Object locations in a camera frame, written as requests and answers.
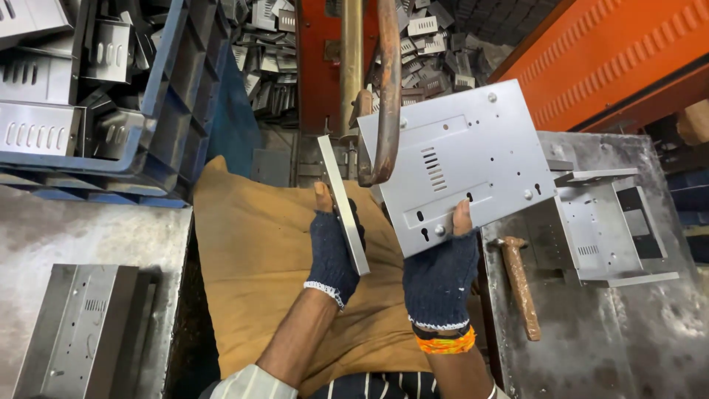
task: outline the hand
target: hand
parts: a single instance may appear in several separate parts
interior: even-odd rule
[[[404,302],[411,322],[445,331],[468,323],[466,301],[478,274],[477,231],[470,219],[470,203],[463,199],[453,213],[454,236],[404,259]]]
[[[352,267],[347,251],[345,237],[342,235],[340,222],[333,212],[333,199],[325,183],[315,183],[316,215],[311,223],[311,241],[313,243],[313,265],[305,288],[315,288],[331,296],[340,307],[345,308],[347,301],[355,293],[359,275]],[[357,223],[360,238],[364,228],[357,218],[357,207],[350,200],[354,221]]]

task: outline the brown cloth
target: brown cloth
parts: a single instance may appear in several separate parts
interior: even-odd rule
[[[366,229],[371,273],[335,318],[299,390],[303,397],[363,371],[430,371],[403,302],[403,256],[369,190],[345,182]],[[256,362],[313,261],[312,189],[278,188],[232,175],[212,160],[194,193],[204,287],[222,378]]]

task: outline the hammer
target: hammer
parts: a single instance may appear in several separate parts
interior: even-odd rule
[[[505,261],[507,275],[510,278],[512,292],[515,295],[517,307],[525,320],[527,339],[539,341],[542,338],[542,332],[539,328],[537,311],[534,309],[532,294],[527,284],[527,276],[525,275],[522,256],[520,255],[520,248],[526,248],[527,242],[515,237],[504,237],[502,239],[494,239],[491,244],[502,249],[502,257]]]

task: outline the workbench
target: workbench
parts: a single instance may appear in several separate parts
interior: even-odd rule
[[[136,398],[162,398],[192,208],[47,201],[0,187],[0,398],[11,398],[52,265],[140,266],[159,279]]]
[[[484,248],[481,291],[491,368],[511,398],[705,398],[709,392],[709,304],[683,238],[667,183],[647,136],[538,132],[547,159],[575,170],[638,168],[615,189],[643,187],[666,259],[643,259],[648,271],[678,280],[622,288],[565,284],[521,251],[542,338],[528,341],[499,249]],[[530,240],[521,212],[484,226]]]

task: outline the shirt sleeve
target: shirt sleeve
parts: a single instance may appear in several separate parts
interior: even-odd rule
[[[221,381],[209,399],[295,399],[298,390],[250,364]]]

